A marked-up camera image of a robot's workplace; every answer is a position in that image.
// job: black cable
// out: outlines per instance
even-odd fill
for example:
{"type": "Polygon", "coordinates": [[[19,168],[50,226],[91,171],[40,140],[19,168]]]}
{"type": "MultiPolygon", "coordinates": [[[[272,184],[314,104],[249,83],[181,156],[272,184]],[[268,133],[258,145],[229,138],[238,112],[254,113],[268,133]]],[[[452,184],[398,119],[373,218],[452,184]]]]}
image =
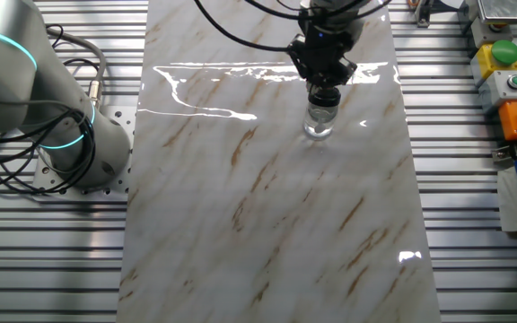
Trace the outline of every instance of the black cable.
{"type": "Polygon", "coordinates": [[[379,11],[380,9],[384,8],[385,6],[387,6],[389,3],[391,3],[392,0],[386,0],[384,1],[384,3],[382,3],[381,5],[377,5],[376,7],[374,7],[372,10],[369,10],[365,13],[360,13],[360,14],[357,14],[356,16],[353,17],[353,20],[354,19],[360,19],[360,18],[364,18],[368,15],[371,15],[373,13],[376,13],[377,11],[379,11]]]}
{"type": "Polygon", "coordinates": [[[8,182],[4,181],[4,179],[0,176],[0,182],[5,185],[7,188],[11,189],[13,192],[21,193],[21,194],[52,194],[52,193],[62,193],[65,192],[67,189],[74,186],[79,180],[83,178],[83,176],[88,172],[88,170],[91,168],[91,165],[93,163],[94,157],[95,157],[95,142],[94,142],[94,133],[92,130],[92,124],[89,121],[89,119],[81,112],[77,111],[77,118],[84,118],[84,121],[82,122],[80,127],[82,133],[84,133],[84,140],[83,140],[83,153],[81,154],[79,161],[77,162],[87,162],[86,167],[83,171],[77,172],[75,171],[73,174],[70,175],[69,178],[65,179],[63,182],[59,183],[58,185],[48,188],[48,189],[41,189],[41,188],[35,188],[32,185],[29,185],[25,183],[24,181],[18,179],[16,176],[17,174],[12,174],[9,169],[4,164],[1,164],[1,167],[4,169],[4,171],[12,178],[15,179],[19,184],[24,186],[27,189],[21,189],[17,188],[8,182]]]}
{"type": "MultiPolygon", "coordinates": [[[[69,107],[65,103],[60,102],[60,101],[55,101],[55,100],[32,100],[32,101],[19,101],[19,102],[0,101],[0,104],[16,105],[16,106],[21,106],[21,105],[37,105],[37,104],[57,104],[59,107],[62,107],[66,111],[69,111],[69,110],[72,109],[71,107],[69,107]]],[[[33,130],[33,131],[31,131],[31,132],[29,132],[27,134],[24,134],[24,135],[18,135],[18,136],[11,137],[11,138],[0,138],[0,144],[12,143],[12,142],[17,142],[17,141],[20,141],[20,140],[23,140],[23,139],[28,139],[28,138],[30,138],[30,137],[32,137],[34,135],[40,134],[41,132],[47,130],[47,128],[48,128],[48,125],[45,125],[43,127],[40,127],[38,129],[33,130]]]]}
{"type": "MultiPolygon", "coordinates": [[[[262,5],[262,4],[259,4],[258,2],[254,1],[254,0],[244,0],[244,1],[246,1],[247,3],[257,7],[258,9],[262,10],[263,12],[270,13],[270,14],[276,16],[276,17],[286,18],[286,19],[296,20],[296,21],[320,21],[320,20],[325,20],[327,18],[339,15],[341,13],[345,13],[349,9],[354,8],[356,5],[359,5],[360,3],[364,2],[365,0],[354,0],[352,3],[347,4],[347,5],[345,5],[345,6],[341,7],[341,8],[338,8],[337,10],[333,10],[333,11],[331,11],[329,13],[321,13],[321,14],[314,14],[314,15],[304,15],[304,16],[300,16],[300,15],[296,16],[296,15],[287,14],[287,13],[280,13],[280,12],[278,12],[276,10],[270,9],[270,8],[268,8],[268,7],[266,7],[266,6],[262,5]]],[[[364,18],[367,15],[376,13],[377,11],[382,9],[383,7],[387,6],[391,1],[392,0],[386,0],[386,1],[384,1],[384,3],[382,3],[380,5],[377,5],[372,10],[369,10],[369,11],[367,11],[365,13],[357,14],[354,17],[350,17],[349,19],[356,20],[356,19],[364,18]]]]}
{"type": "Polygon", "coordinates": [[[255,44],[255,43],[252,43],[252,42],[244,40],[244,39],[240,39],[240,38],[232,35],[229,31],[227,31],[223,27],[221,27],[221,25],[219,25],[213,19],[213,17],[211,17],[211,15],[206,11],[205,7],[201,4],[200,0],[194,0],[194,1],[195,1],[195,4],[197,5],[198,9],[205,16],[205,18],[209,22],[211,22],[213,27],[217,28],[227,38],[234,40],[234,41],[238,42],[239,44],[250,47],[250,48],[261,49],[261,50],[266,50],[266,51],[273,51],[273,52],[288,52],[288,48],[278,48],[278,47],[259,45],[259,44],[255,44]]]}
{"type": "Polygon", "coordinates": [[[69,117],[71,114],[74,113],[75,110],[70,110],[70,111],[67,111],[66,113],[64,113],[63,115],[61,115],[62,117],[61,118],[57,118],[56,120],[52,121],[49,126],[49,128],[47,130],[45,130],[45,132],[43,133],[43,135],[41,135],[41,137],[39,139],[37,139],[32,145],[31,147],[23,150],[22,152],[20,153],[17,153],[15,155],[11,155],[11,156],[7,156],[5,158],[3,158],[2,160],[0,160],[0,164],[4,163],[4,162],[10,162],[10,161],[14,161],[20,157],[23,157],[24,155],[28,154],[28,153],[31,153],[32,151],[34,151],[35,149],[37,149],[37,146],[39,146],[41,143],[43,143],[43,141],[47,138],[47,136],[55,129],[55,126],[58,125],[64,118],[67,118],[69,117]]]}
{"type": "Polygon", "coordinates": [[[342,6],[342,7],[338,8],[337,10],[333,10],[333,11],[328,12],[328,13],[319,13],[319,14],[314,14],[314,15],[303,15],[303,16],[301,16],[301,15],[293,15],[293,14],[288,14],[288,13],[281,13],[281,12],[278,12],[277,10],[270,9],[269,7],[264,6],[263,4],[259,4],[255,0],[244,0],[244,1],[246,1],[248,4],[250,4],[252,6],[257,7],[258,9],[262,10],[263,12],[270,13],[270,14],[276,16],[276,17],[290,19],[290,20],[296,20],[296,21],[299,21],[299,22],[305,22],[305,21],[312,22],[312,21],[325,20],[325,19],[328,19],[330,17],[334,17],[336,15],[339,15],[341,13],[345,13],[348,10],[354,8],[355,6],[361,4],[365,0],[354,0],[352,3],[347,4],[345,6],[342,6]]]}
{"type": "Polygon", "coordinates": [[[97,64],[95,64],[92,61],[90,61],[89,59],[85,59],[85,58],[72,58],[72,59],[68,59],[65,62],[63,62],[63,65],[67,66],[67,65],[75,63],[75,62],[81,62],[81,63],[85,63],[87,65],[91,65],[91,66],[93,66],[95,71],[99,72],[99,67],[97,66],[97,64]]]}
{"type": "MultiPolygon", "coordinates": [[[[282,0],[276,0],[276,1],[278,2],[278,4],[282,5],[284,8],[286,8],[288,10],[292,10],[292,11],[296,11],[296,12],[300,12],[302,10],[302,9],[298,9],[298,8],[292,8],[292,6],[285,4],[284,2],[282,2],[282,0]]],[[[312,6],[310,8],[306,8],[305,10],[312,10],[312,9],[324,9],[324,8],[321,6],[312,6]]]]}
{"type": "Polygon", "coordinates": [[[27,161],[18,170],[16,170],[13,174],[9,174],[9,176],[6,179],[0,179],[0,186],[10,181],[11,179],[17,179],[17,176],[19,176],[19,174],[21,174],[22,171],[24,171],[27,168],[27,166],[29,166],[29,163],[33,160],[34,156],[35,151],[32,151],[29,157],[27,158],[27,161]]]}
{"type": "Polygon", "coordinates": [[[60,24],[58,23],[51,23],[49,25],[46,26],[47,29],[51,28],[51,27],[58,27],[61,31],[59,32],[59,35],[57,36],[57,39],[55,39],[55,42],[53,43],[53,45],[51,45],[52,48],[55,48],[57,46],[57,43],[61,40],[61,38],[63,37],[63,34],[65,33],[65,30],[63,29],[63,26],[61,26],[60,24]]]}

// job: yellow control box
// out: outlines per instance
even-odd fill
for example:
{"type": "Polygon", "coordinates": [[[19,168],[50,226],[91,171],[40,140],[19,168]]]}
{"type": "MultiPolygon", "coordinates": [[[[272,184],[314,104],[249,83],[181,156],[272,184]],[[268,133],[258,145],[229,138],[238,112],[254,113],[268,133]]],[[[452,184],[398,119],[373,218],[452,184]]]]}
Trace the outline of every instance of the yellow control box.
{"type": "Polygon", "coordinates": [[[494,71],[517,71],[517,60],[510,64],[501,64],[492,54],[492,47],[495,44],[484,45],[477,52],[470,62],[474,83],[477,87],[487,79],[494,71]]]}

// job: metal bracket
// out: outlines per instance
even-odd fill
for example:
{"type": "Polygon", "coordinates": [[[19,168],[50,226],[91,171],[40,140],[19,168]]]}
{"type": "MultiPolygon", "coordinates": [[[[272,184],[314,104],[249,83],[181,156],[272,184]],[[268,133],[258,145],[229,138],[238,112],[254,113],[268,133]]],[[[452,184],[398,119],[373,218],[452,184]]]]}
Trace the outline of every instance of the metal bracket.
{"type": "MultiPolygon", "coordinates": [[[[133,152],[133,142],[135,138],[135,120],[136,110],[129,107],[101,107],[101,113],[107,117],[119,122],[125,129],[131,143],[131,152],[133,152]]],[[[81,190],[80,188],[69,188],[64,194],[55,194],[53,196],[35,196],[34,199],[40,202],[126,202],[129,191],[131,171],[131,158],[129,156],[126,168],[107,183],[104,188],[95,191],[81,190]]],[[[33,186],[36,188],[52,188],[62,179],[42,161],[37,161],[37,169],[35,170],[35,179],[33,186]]]]}
{"type": "Polygon", "coordinates": [[[414,16],[416,17],[416,25],[418,27],[430,27],[430,13],[432,11],[433,5],[434,0],[420,0],[418,6],[416,7],[416,11],[414,12],[414,16]]]}
{"type": "Polygon", "coordinates": [[[505,146],[502,148],[498,148],[492,151],[492,160],[494,164],[512,167],[513,166],[513,157],[512,157],[512,147],[505,146]]]}

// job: wire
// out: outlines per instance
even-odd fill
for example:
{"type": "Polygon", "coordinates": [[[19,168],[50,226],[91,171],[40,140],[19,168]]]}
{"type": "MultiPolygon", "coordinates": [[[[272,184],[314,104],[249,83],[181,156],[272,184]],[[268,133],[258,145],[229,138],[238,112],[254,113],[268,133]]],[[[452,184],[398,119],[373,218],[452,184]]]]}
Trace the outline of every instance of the wire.
{"type": "Polygon", "coordinates": [[[382,3],[381,5],[377,5],[372,10],[369,10],[369,11],[367,11],[365,13],[360,13],[360,14],[356,15],[355,17],[353,17],[353,19],[364,18],[364,17],[369,16],[369,15],[371,15],[373,13],[376,13],[377,11],[379,11],[382,8],[384,8],[385,6],[387,6],[391,2],[392,2],[392,0],[386,0],[386,1],[384,1],[384,3],[382,3]]]}
{"type": "Polygon", "coordinates": [[[67,66],[67,65],[75,63],[75,62],[81,62],[81,63],[91,65],[95,69],[95,71],[99,72],[99,67],[97,66],[97,64],[95,64],[92,61],[90,61],[89,59],[85,59],[85,58],[69,59],[69,60],[66,60],[65,62],[63,62],[63,65],[67,66]]]}
{"type": "Polygon", "coordinates": [[[49,123],[49,127],[47,130],[45,130],[45,132],[43,133],[43,135],[41,135],[41,137],[39,139],[37,139],[32,145],[31,147],[23,150],[22,152],[20,153],[17,153],[17,154],[14,154],[14,155],[11,155],[11,156],[7,156],[3,159],[0,160],[0,164],[4,163],[4,162],[11,162],[11,161],[14,161],[18,158],[21,158],[23,157],[24,155],[28,154],[28,153],[31,153],[32,151],[35,151],[35,149],[37,148],[37,146],[39,146],[46,138],[47,136],[55,129],[55,126],[58,125],[65,117],[71,115],[74,113],[75,110],[71,110],[71,111],[67,111],[65,112],[63,115],[61,115],[61,118],[57,118],[55,121],[49,123]]]}
{"type": "MultiPolygon", "coordinates": [[[[296,20],[296,21],[320,21],[320,20],[324,20],[324,19],[336,16],[336,15],[339,15],[341,13],[345,13],[346,11],[350,10],[351,8],[354,8],[355,6],[361,4],[362,2],[364,2],[366,0],[354,0],[352,3],[347,4],[343,7],[338,8],[337,10],[331,11],[329,13],[304,15],[304,16],[301,16],[301,15],[296,16],[296,15],[287,14],[287,13],[280,13],[276,10],[270,9],[262,4],[259,4],[258,2],[254,1],[254,0],[244,0],[244,1],[257,7],[258,9],[264,11],[265,13],[270,13],[276,17],[286,18],[286,19],[296,20]]],[[[377,5],[372,10],[369,10],[365,13],[357,14],[354,17],[350,17],[349,19],[356,20],[356,19],[364,18],[370,14],[376,13],[377,11],[379,11],[380,9],[382,9],[383,7],[388,5],[391,1],[392,0],[386,0],[386,1],[384,1],[384,3],[377,5]]]]}
{"type": "Polygon", "coordinates": [[[298,9],[298,8],[292,8],[292,6],[290,5],[287,5],[285,4],[284,2],[282,2],[281,0],[276,0],[278,2],[278,4],[282,5],[284,8],[288,9],[288,10],[292,10],[292,11],[297,11],[297,12],[300,12],[302,10],[312,10],[312,9],[324,9],[323,7],[321,6],[312,6],[310,8],[305,8],[305,9],[298,9]]]}
{"type": "Polygon", "coordinates": [[[51,45],[52,48],[55,48],[57,46],[57,43],[61,40],[61,37],[63,37],[65,30],[63,29],[63,26],[61,26],[58,23],[51,23],[51,24],[47,25],[46,27],[47,27],[47,29],[49,29],[51,27],[58,27],[61,30],[59,32],[59,35],[57,36],[57,39],[55,39],[55,42],[53,43],[53,45],[51,45]]]}
{"type": "MultiPolygon", "coordinates": [[[[52,29],[47,29],[47,34],[52,36],[58,36],[61,34],[61,32],[54,31],[52,29]]],[[[105,75],[105,69],[107,69],[107,59],[105,58],[103,52],[97,46],[93,45],[91,42],[80,37],[70,35],[66,32],[62,34],[62,39],[74,43],[75,45],[79,45],[81,47],[89,49],[91,52],[93,52],[93,54],[95,54],[99,58],[99,70],[97,71],[97,75],[95,75],[95,78],[93,80],[100,82],[103,79],[103,76],[105,75]]]]}
{"type": "Polygon", "coordinates": [[[31,152],[30,156],[27,158],[27,161],[18,170],[16,170],[15,173],[11,174],[6,179],[0,180],[0,186],[10,181],[11,179],[15,179],[19,174],[21,174],[21,172],[24,171],[29,165],[29,163],[33,160],[34,155],[35,151],[31,152]]]}
{"type": "Polygon", "coordinates": [[[227,31],[223,27],[221,27],[221,25],[219,25],[215,21],[215,19],[213,19],[213,17],[211,17],[211,15],[206,11],[205,7],[201,4],[200,0],[194,0],[194,1],[195,1],[195,4],[197,5],[198,9],[205,16],[205,18],[213,25],[213,27],[217,28],[227,38],[234,40],[234,41],[238,42],[239,44],[250,47],[250,48],[261,49],[261,50],[272,51],[272,52],[288,52],[289,48],[278,48],[278,47],[259,45],[259,44],[255,44],[253,42],[250,42],[250,41],[247,41],[244,39],[240,39],[240,38],[232,35],[229,31],[227,31]]]}
{"type": "MultiPolygon", "coordinates": [[[[70,112],[74,113],[74,118],[84,118],[83,114],[80,111],[72,110],[70,112]]],[[[85,134],[85,139],[83,140],[83,153],[81,154],[79,161],[77,161],[75,164],[79,165],[85,165],[85,168],[82,172],[77,174],[77,171],[74,171],[67,179],[65,179],[62,183],[49,188],[49,189],[43,189],[43,188],[35,188],[32,185],[29,185],[22,181],[21,179],[17,178],[18,171],[15,173],[11,173],[9,169],[4,165],[4,163],[1,163],[1,167],[4,169],[7,175],[9,175],[8,179],[3,179],[0,176],[0,185],[3,184],[9,189],[11,189],[14,192],[17,193],[23,193],[23,194],[51,194],[51,193],[64,193],[67,189],[71,188],[73,185],[75,185],[79,180],[83,178],[83,176],[88,172],[88,170],[91,168],[92,162],[95,157],[96,147],[94,142],[94,132],[92,129],[92,124],[87,119],[87,122],[82,123],[81,127],[82,133],[85,134]],[[11,184],[8,183],[9,179],[15,179],[20,185],[27,189],[17,188],[11,184]]]]}
{"type": "MultiPolygon", "coordinates": [[[[37,104],[56,104],[58,105],[59,107],[65,109],[66,111],[69,111],[71,110],[72,108],[69,107],[68,105],[66,105],[65,103],[61,102],[61,101],[56,101],[56,100],[30,100],[30,101],[19,101],[19,102],[9,102],[9,101],[0,101],[0,104],[4,104],[4,105],[16,105],[16,106],[22,106],[22,105],[37,105],[37,104]]],[[[57,118],[55,119],[52,119],[50,120],[49,122],[54,122],[56,121],[58,118],[61,118],[61,116],[58,116],[57,118]]],[[[36,130],[33,130],[27,134],[24,134],[24,135],[18,135],[18,136],[15,136],[15,137],[11,137],[11,138],[1,138],[0,139],[0,144],[4,144],[4,143],[11,143],[11,142],[17,142],[17,141],[20,141],[20,140],[23,140],[23,139],[28,139],[34,135],[37,135],[37,134],[40,134],[41,132],[43,132],[44,130],[46,130],[48,128],[48,125],[45,125],[41,128],[38,128],[36,130]]]]}
{"type": "Polygon", "coordinates": [[[337,10],[333,10],[329,13],[320,13],[320,14],[315,14],[315,15],[293,15],[293,14],[288,14],[288,13],[281,13],[281,12],[278,12],[277,10],[270,9],[269,7],[264,6],[263,4],[259,4],[255,0],[244,0],[244,1],[246,1],[250,5],[257,7],[258,9],[262,10],[263,12],[270,13],[276,17],[305,22],[305,21],[320,21],[320,20],[325,20],[330,17],[334,17],[341,13],[347,12],[348,10],[354,8],[355,6],[361,4],[362,2],[364,2],[366,0],[354,0],[352,3],[342,6],[342,7],[338,8],[337,10]]]}

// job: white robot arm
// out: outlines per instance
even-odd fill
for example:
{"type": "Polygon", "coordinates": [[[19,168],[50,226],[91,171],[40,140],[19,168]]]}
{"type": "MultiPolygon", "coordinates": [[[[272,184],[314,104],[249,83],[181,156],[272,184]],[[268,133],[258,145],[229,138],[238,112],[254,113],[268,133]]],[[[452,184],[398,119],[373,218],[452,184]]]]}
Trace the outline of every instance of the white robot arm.
{"type": "MultiPolygon", "coordinates": [[[[82,112],[92,124],[95,154],[76,186],[98,188],[125,167],[130,143],[122,127],[93,103],[50,46],[37,6],[31,0],[0,0],[0,133],[15,128],[32,133],[65,113],[66,106],[82,112]],[[38,102],[5,104],[28,101],[38,102]]],[[[59,170],[75,170],[82,162],[83,138],[89,134],[78,123],[65,118],[40,143],[59,170]]]]}

